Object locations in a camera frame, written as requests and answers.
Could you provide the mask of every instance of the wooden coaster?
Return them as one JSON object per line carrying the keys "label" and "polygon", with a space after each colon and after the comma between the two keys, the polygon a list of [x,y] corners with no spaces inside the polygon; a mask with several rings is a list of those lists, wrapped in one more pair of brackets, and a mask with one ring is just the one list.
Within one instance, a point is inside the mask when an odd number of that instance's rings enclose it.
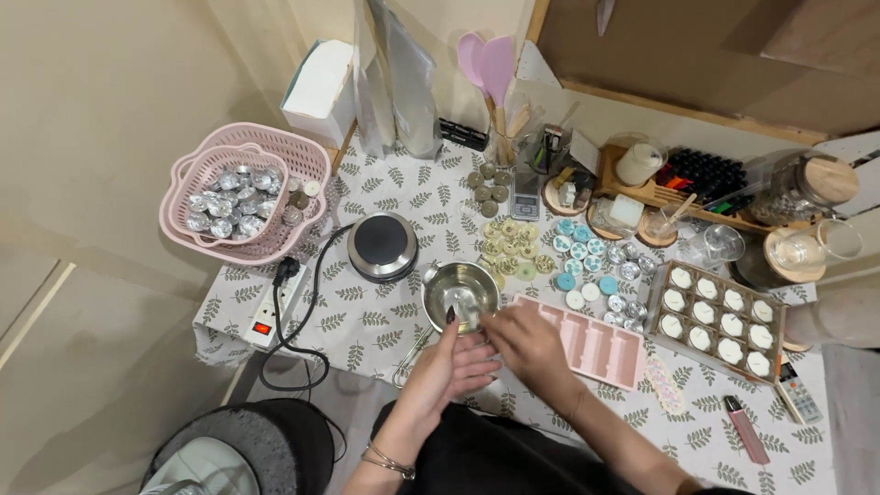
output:
{"label": "wooden coaster", "polygon": [[795,344],[795,343],[789,342],[785,339],[782,339],[782,349],[785,349],[786,351],[806,352],[812,348],[813,348],[812,345]]}
{"label": "wooden coaster", "polygon": [[668,248],[669,246],[675,244],[675,240],[678,239],[678,231],[673,232],[672,235],[658,239],[657,237],[652,237],[645,232],[645,218],[654,213],[653,211],[644,211],[642,213],[642,217],[639,218],[639,226],[635,231],[635,238],[640,240],[642,244],[648,246],[649,248]]}
{"label": "wooden coaster", "polygon": [[553,179],[557,176],[548,178],[544,181],[544,188],[541,189],[541,200],[544,202],[544,206],[550,211],[554,213],[554,215],[558,215],[560,217],[576,217],[581,213],[587,211],[587,207],[590,205],[588,201],[581,208],[565,208],[559,204],[559,189],[553,186]]}
{"label": "wooden coaster", "polygon": [[786,270],[782,268],[782,266],[780,266],[778,263],[776,263],[773,257],[769,254],[770,246],[774,242],[793,232],[796,232],[796,229],[780,227],[767,235],[767,237],[764,239],[764,257],[767,259],[767,264],[770,265],[770,268],[778,273],[780,277],[785,278],[789,282],[794,282],[795,284],[807,284],[809,282],[816,282],[825,274],[824,265],[819,268],[814,268],[810,270]]}
{"label": "wooden coaster", "polygon": [[596,205],[593,203],[590,203],[590,208],[587,209],[587,214],[584,217],[586,218],[587,225],[590,226],[590,229],[593,231],[593,233],[596,234],[596,237],[599,237],[600,239],[604,239],[604,240],[621,240],[621,239],[623,239],[622,236],[619,236],[616,233],[610,233],[610,232],[604,231],[602,229],[597,229],[595,226],[593,226],[593,224],[590,222],[590,215],[593,212],[593,210],[595,210],[595,209],[596,209]]}

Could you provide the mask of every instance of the leaf print tablecloth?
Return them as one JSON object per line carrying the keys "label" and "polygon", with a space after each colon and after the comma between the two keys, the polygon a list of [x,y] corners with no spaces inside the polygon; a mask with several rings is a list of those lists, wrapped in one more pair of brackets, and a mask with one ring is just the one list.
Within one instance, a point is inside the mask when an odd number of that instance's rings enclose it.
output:
{"label": "leaf print tablecloth", "polygon": [[[409,277],[395,284],[372,284],[352,269],[343,235],[327,252],[319,273],[312,273],[312,277],[319,277],[320,281],[318,301],[296,345],[324,352],[331,366],[388,381],[415,341],[423,332],[430,331],[419,293],[425,267],[433,260],[473,261],[482,247],[480,229],[487,220],[458,215],[458,203],[472,194],[465,184],[465,176],[482,158],[479,153],[447,142],[436,162],[411,159],[402,150],[381,161],[366,156],[357,140],[353,142],[339,175],[331,178],[329,213],[308,232],[296,257],[313,268],[331,232],[366,213],[385,210],[399,213],[412,223],[419,237],[419,261]],[[502,214],[507,211],[508,205],[502,204]],[[550,248],[554,221],[543,209],[538,222],[542,233],[540,251],[552,255],[561,265],[561,256]],[[686,229],[682,239],[691,235],[693,230]],[[642,252],[658,262],[670,259],[673,250],[674,246],[667,249],[642,246]],[[235,335],[250,327],[257,306],[271,287],[274,272],[273,266],[254,269],[227,264],[221,269],[194,321],[199,359],[212,365],[235,366],[250,357],[252,349],[227,334]],[[612,266],[603,257],[602,269],[598,273],[584,273],[580,283],[595,281],[612,272]],[[628,299],[647,299],[649,277],[643,277],[638,283],[619,282],[621,293]],[[530,284],[507,277],[507,286],[502,292],[504,302],[516,292],[564,305],[563,295],[550,283],[550,276],[538,275]],[[286,332],[298,325],[311,296],[310,279],[299,301],[302,304],[296,308]],[[815,298],[815,287],[795,285],[773,296],[790,305],[802,304]],[[583,311],[601,317],[605,312],[604,301],[592,303]],[[436,341],[436,336],[429,340]],[[665,361],[683,388],[687,403],[684,413],[665,413],[647,380],[642,380],[633,392],[584,381],[594,394],[687,471],[712,483],[761,495],[836,492],[827,418],[814,426],[795,425],[771,388],[717,373],[650,341],[646,347]],[[813,350],[791,358],[819,408],[827,414],[821,354]],[[728,394],[739,398],[754,422],[770,455],[771,462],[766,466],[753,464],[743,449],[723,408],[722,397]],[[491,386],[462,397],[461,401],[536,428],[576,437],[570,425],[506,368]]]}

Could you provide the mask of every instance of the pink silicone spatula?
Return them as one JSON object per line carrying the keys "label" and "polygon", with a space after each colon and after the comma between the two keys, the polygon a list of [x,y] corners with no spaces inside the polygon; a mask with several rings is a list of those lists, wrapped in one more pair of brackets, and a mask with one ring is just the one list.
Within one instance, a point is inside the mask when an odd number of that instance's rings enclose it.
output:
{"label": "pink silicone spatula", "polygon": [[513,37],[501,36],[486,42],[480,57],[483,86],[495,102],[495,128],[507,132],[504,97],[513,78]]}
{"label": "pink silicone spatula", "polygon": [[458,52],[458,68],[461,69],[467,80],[471,81],[471,84],[477,86],[480,92],[483,93],[486,109],[489,111],[489,118],[492,118],[495,106],[492,104],[491,97],[489,92],[486,91],[483,77],[480,74],[480,59],[483,55],[484,45],[486,45],[486,42],[483,41],[479,34],[474,32],[465,33],[464,36],[458,39],[456,51]]}

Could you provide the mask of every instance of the power cord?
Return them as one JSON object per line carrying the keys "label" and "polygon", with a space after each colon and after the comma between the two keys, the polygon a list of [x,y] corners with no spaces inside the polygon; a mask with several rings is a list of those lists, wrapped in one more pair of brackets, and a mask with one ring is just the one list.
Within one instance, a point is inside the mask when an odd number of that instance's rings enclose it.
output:
{"label": "power cord", "polygon": [[[312,279],[314,280],[314,284],[312,286],[312,301],[309,302],[309,308],[305,311],[303,320],[299,322],[299,325],[296,327],[296,329],[290,332],[290,334],[287,336],[284,336],[284,332],[281,328],[281,307],[278,304],[278,289],[281,288],[282,284],[284,284],[284,282],[288,278],[294,277],[297,273],[299,273],[300,263],[299,261],[290,257],[285,257],[283,260],[281,260],[280,263],[278,263],[278,269],[275,271],[275,278],[272,280],[272,299],[275,306],[275,331],[277,332],[279,342],[278,345],[270,349],[269,352],[263,357],[263,362],[260,365],[260,372],[257,374],[257,376],[260,378],[260,382],[263,384],[263,387],[278,392],[301,392],[303,390],[307,390],[309,394],[308,402],[311,403],[312,389],[317,387],[322,381],[324,381],[324,379],[327,377],[327,374],[330,373],[330,361],[329,359],[327,359],[327,356],[323,352],[315,351],[313,349],[303,349],[300,347],[295,347],[293,345],[290,345],[290,341],[297,338],[297,335],[299,335],[299,332],[305,327],[305,324],[309,321],[309,318],[312,316],[312,311],[314,311],[315,305],[318,303],[318,284],[320,281],[319,274],[321,262],[324,261],[324,255],[326,254],[327,250],[336,242],[336,240],[339,239],[339,237],[345,232],[350,230],[353,226],[355,226],[355,224],[345,225],[338,231],[331,234],[330,239],[327,240],[326,244],[321,249],[321,252],[318,255],[318,260],[315,262],[314,276],[312,276]],[[266,363],[269,361],[269,358],[271,358],[272,355],[278,352],[282,347],[293,352],[298,352],[300,354],[310,354],[312,356],[315,356],[316,358],[320,359],[320,362],[324,363],[324,372],[316,381],[312,382],[312,374],[309,372],[309,364],[304,363],[305,375],[306,377],[308,377],[308,382],[305,385],[301,387],[280,387],[269,383],[268,380],[266,380],[265,374]],[[324,411],[318,408],[315,408],[315,410],[324,418],[325,421],[327,421],[329,425],[335,428],[342,437],[342,454],[340,454],[339,458],[334,459],[334,463],[337,463],[342,458],[342,456],[345,455],[346,452],[348,452],[348,441],[345,438],[345,433],[332,419],[324,414]]]}

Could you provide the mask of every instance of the power strip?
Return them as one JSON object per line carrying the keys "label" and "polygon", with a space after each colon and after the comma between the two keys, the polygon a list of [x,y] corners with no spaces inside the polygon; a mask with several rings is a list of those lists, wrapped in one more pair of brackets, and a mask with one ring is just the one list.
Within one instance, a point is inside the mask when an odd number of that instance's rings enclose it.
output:
{"label": "power strip", "polygon": [[[296,304],[291,303],[302,296],[305,280],[308,279],[310,272],[305,265],[300,265],[299,273],[288,278],[278,288],[278,308],[281,310],[282,328],[290,321],[290,317],[293,315],[292,308],[296,307]],[[251,328],[241,338],[263,349],[271,349],[278,344],[277,329],[275,328],[275,299],[271,285],[260,306],[257,307]]]}

